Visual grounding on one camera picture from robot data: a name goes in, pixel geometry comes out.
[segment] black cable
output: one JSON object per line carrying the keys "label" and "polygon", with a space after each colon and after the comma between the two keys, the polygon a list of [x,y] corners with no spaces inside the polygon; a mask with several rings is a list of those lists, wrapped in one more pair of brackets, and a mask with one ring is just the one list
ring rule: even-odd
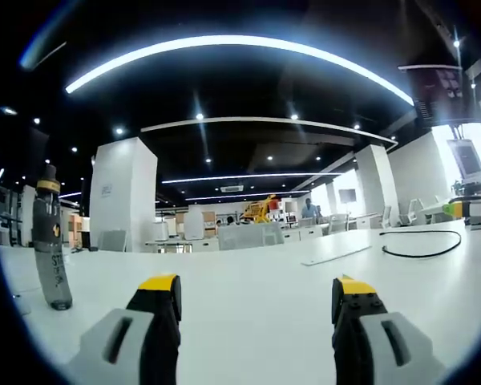
{"label": "black cable", "polygon": [[457,231],[452,231],[452,230],[421,230],[421,231],[385,231],[383,233],[380,233],[379,235],[386,235],[386,234],[424,234],[424,233],[450,233],[450,234],[456,234],[458,236],[458,242],[454,246],[451,246],[448,249],[445,249],[443,251],[439,251],[437,253],[432,253],[432,254],[423,254],[423,255],[410,255],[410,254],[400,254],[400,253],[394,253],[393,251],[389,251],[386,248],[386,245],[382,247],[383,253],[387,253],[390,255],[394,255],[396,257],[404,257],[404,258],[429,258],[429,257],[437,257],[438,255],[442,255],[445,253],[449,253],[451,250],[456,249],[461,243],[462,243],[462,236],[460,233]]}

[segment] air vent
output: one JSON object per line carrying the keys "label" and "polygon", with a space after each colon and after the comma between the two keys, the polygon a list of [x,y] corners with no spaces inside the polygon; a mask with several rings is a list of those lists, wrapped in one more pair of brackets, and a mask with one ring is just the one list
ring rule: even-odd
{"label": "air vent", "polygon": [[221,187],[222,193],[240,193],[242,190],[244,190],[244,186],[242,184],[239,186]]}

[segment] water bottle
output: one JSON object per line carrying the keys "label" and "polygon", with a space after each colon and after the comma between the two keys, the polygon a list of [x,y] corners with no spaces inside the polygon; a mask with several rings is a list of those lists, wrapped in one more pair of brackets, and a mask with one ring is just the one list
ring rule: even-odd
{"label": "water bottle", "polygon": [[60,183],[56,169],[48,164],[38,181],[34,200],[32,239],[39,281],[46,302],[56,310],[69,309],[73,303],[64,269],[61,237]]}

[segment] chair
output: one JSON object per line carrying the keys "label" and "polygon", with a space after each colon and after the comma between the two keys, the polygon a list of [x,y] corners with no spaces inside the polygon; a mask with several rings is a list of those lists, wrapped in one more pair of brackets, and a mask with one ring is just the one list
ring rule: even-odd
{"label": "chair", "polygon": [[329,216],[328,235],[347,231],[349,214],[332,214]]}
{"label": "chair", "polygon": [[124,252],[127,248],[127,232],[125,230],[102,231],[98,249]]}
{"label": "chair", "polygon": [[383,209],[383,216],[382,216],[382,227],[384,229],[388,229],[392,227],[390,223],[390,213],[392,212],[392,206],[385,206]]}
{"label": "chair", "polygon": [[424,209],[420,199],[412,199],[408,205],[408,214],[399,214],[401,226],[412,226],[417,220],[417,211]]}
{"label": "chair", "polygon": [[221,226],[218,229],[219,250],[283,244],[283,233],[278,222],[254,225]]}

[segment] person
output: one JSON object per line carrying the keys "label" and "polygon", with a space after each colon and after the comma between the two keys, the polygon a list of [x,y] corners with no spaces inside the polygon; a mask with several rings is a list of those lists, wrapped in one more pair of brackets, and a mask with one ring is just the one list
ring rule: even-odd
{"label": "person", "polygon": [[319,212],[317,211],[317,207],[315,207],[315,205],[312,205],[312,200],[310,200],[310,198],[306,198],[305,206],[301,211],[301,217],[303,219],[319,217]]}

